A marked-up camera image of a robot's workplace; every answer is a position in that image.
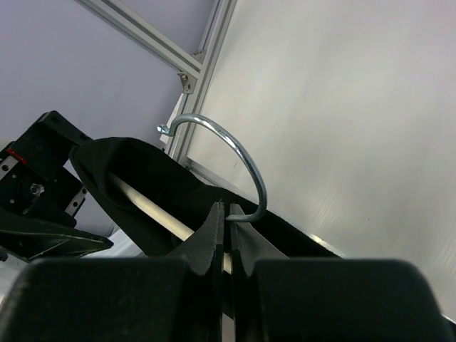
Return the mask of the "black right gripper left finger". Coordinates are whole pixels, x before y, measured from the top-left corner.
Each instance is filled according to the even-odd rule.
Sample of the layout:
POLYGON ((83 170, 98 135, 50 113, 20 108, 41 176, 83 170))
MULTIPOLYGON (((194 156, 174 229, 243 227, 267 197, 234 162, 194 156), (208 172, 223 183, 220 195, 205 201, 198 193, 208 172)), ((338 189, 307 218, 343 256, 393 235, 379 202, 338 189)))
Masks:
POLYGON ((162 257, 44 259, 1 307, 3 341, 220 341, 224 205, 162 257))

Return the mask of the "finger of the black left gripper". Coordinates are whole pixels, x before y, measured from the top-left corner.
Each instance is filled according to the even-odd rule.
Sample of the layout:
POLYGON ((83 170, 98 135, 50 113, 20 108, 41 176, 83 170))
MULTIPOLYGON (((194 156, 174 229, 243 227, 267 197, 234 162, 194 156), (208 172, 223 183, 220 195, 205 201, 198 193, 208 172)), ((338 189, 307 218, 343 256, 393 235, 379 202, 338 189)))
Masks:
POLYGON ((83 257, 112 246, 106 237, 1 210, 1 248, 27 263, 45 257, 83 257))

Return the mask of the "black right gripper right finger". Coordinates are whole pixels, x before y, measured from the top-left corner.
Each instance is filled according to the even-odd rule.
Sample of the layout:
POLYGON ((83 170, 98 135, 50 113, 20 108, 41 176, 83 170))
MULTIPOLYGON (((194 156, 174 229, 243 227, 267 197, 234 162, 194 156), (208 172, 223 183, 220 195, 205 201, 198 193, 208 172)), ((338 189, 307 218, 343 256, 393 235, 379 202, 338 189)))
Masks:
POLYGON ((425 277, 397 259, 289 258, 233 222, 237 341, 453 341, 425 277))

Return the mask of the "black garment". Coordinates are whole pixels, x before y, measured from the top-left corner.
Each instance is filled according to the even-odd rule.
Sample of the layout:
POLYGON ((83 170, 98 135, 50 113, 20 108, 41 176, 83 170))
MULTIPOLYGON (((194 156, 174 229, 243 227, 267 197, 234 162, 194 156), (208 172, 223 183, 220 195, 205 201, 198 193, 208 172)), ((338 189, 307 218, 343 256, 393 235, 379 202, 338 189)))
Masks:
POLYGON ((202 226, 215 202, 238 204, 247 214, 257 208, 229 190, 206 185, 159 148, 135 138, 91 140, 73 148, 70 161, 105 213, 149 257, 169 254, 177 240, 139 210, 109 180, 109 174, 194 230, 202 226))

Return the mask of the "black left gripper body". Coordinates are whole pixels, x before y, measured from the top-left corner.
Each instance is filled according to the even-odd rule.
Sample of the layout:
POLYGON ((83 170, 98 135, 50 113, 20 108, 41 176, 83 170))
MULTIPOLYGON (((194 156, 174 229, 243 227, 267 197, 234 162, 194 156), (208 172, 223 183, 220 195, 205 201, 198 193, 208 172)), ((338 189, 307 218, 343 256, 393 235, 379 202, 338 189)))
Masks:
POLYGON ((74 217, 87 189, 65 168, 88 136, 52 110, 1 146, 1 207, 25 217, 74 217))

